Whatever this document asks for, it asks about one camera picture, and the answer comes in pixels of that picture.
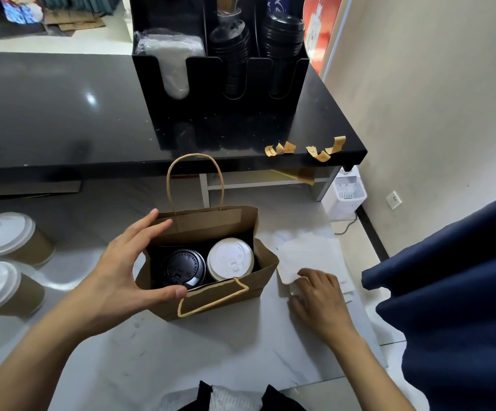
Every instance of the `beige wall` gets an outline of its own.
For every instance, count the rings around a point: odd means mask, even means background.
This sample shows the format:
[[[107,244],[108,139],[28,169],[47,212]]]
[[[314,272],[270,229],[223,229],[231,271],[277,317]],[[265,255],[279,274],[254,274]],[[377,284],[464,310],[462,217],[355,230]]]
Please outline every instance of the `beige wall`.
[[[353,0],[326,85],[389,255],[496,200],[496,0]]]

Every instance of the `paper bag handle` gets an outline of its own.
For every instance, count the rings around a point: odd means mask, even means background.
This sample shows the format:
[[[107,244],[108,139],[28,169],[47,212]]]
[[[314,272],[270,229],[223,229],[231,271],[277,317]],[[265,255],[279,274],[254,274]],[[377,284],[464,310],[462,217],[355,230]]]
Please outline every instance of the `paper bag handle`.
[[[166,193],[168,194],[168,201],[170,202],[170,206],[172,207],[175,216],[177,216],[177,212],[176,212],[176,207],[174,206],[174,202],[172,201],[172,195],[170,194],[170,173],[172,172],[172,168],[176,165],[178,161],[183,160],[184,158],[187,157],[194,157],[194,156],[207,157],[212,161],[214,166],[216,166],[217,174],[219,175],[219,180],[221,182],[221,201],[219,202],[219,210],[221,210],[223,207],[223,198],[225,197],[225,182],[223,181],[223,175],[221,174],[221,170],[219,169],[219,166],[217,165],[216,161],[208,154],[201,154],[201,153],[186,154],[184,156],[176,158],[172,162],[172,164],[170,164],[170,167],[168,168],[168,173],[166,174]]]
[[[199,312],[201,312],[201,311],[208,310],[209,308],[211,308],[211,307],[213,307],[213,306],[217,306],[218,304],[221,304],[221,303],[223,303],[223,302],[224,302],[224,301],[226,301],[226,300],[229,300],[229,299],[231,299],[231,298],[233,298],[233,297],[236,297],[236,296],[238,296],[238,295],[240,295],[240,294],[242,294],[242,293],[245,293],[246,291],[249,291],[249,290],[250,290],[250,288],[249,288],[247,285],[245,285],[245,284],[241,283],[241,282],[240,282],[240,280],[239,280],[237,277],[233,277],[233,280],[234,280],[234,281],[236,281],[236,283],[237,283],[240,287],[242,287],[240,290],[238,290],[238,291],[237,291],[237,292],[235,292],[235,293],[229,294],[229,295],[227,295],[227,296],[225,296],[225,297],[223,297],[223,298],[221,298],[221,299],[219,299],[219,300],[213,301],[213,302],[208,303],[208,304],[206,304],[206,305],[204,305],[204,306],[202,306],[202,307],[199,307],[198,309],[195,309],[195,310],[189,311],[189,312],[187,312],[187,313],[182,313],[182,312],[181,312],[181,308],[182,308],[182,306],[183,306],[183,300],[185,300],[185,298],[183,297],[183,298],[179,301],[179,306],[178,306],[178,317],[180,317],[180,318],[181,318],[181,317],[188,317],[188,316],[194,315],[195,313],[199,313]]]

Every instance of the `power cord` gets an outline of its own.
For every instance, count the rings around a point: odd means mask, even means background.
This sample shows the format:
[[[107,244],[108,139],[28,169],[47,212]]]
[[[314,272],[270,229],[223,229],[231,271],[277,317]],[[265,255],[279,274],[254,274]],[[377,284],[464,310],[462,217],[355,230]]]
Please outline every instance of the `power cord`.
[[[343,232],[341,232],[341,233],[336,233],[336,235],[344,235],[344,234],[346,234],[346,233],[347,233],[347,231],[349,230],[349,226],[351,226],[354,222],[356,222],[356,221],[358,220],[358,214],[357,214],[356,212],[354,212],[354,215],[355,215],[354,221],[352,221],[351,223],[349,223],[349,224],[347,225],[347,228],[346,228]]]

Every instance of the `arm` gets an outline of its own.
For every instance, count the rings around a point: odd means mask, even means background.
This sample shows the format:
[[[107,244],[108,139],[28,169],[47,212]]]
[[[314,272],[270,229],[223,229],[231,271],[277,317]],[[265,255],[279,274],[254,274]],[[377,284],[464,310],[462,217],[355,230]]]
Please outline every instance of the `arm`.
[[[10,353],[0,366],[0,411],[46,410],[63,367],[80,342],[154,304],[187,295],[181,285],[140,290],[135,284],[136,258],[172,224],[168,220],[151,226],[157,216],[153,209],[115,238],[96,268]]]
[[[415,411],[356,331],[337,277],[301,269],[296,280],[303,299],[292,309],[329,346],[363,411]]]

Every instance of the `black countertop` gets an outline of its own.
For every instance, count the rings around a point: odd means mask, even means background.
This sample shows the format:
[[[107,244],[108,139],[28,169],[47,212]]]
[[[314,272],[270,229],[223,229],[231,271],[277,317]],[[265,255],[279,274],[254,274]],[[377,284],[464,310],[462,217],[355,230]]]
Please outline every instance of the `black countertop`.
[[[345,135],[343,151],[319,151]],[[289,141],[293,155],[264,148]],[[152,123],[130,56],[0,53],[0,181],[74,180],[165,174],[186,153],[206,153],[224,172],[352,166],[364,145],[309,67],[294,116],[217,115]],[[215,172],[209,160],[182,161],[174,173]]]

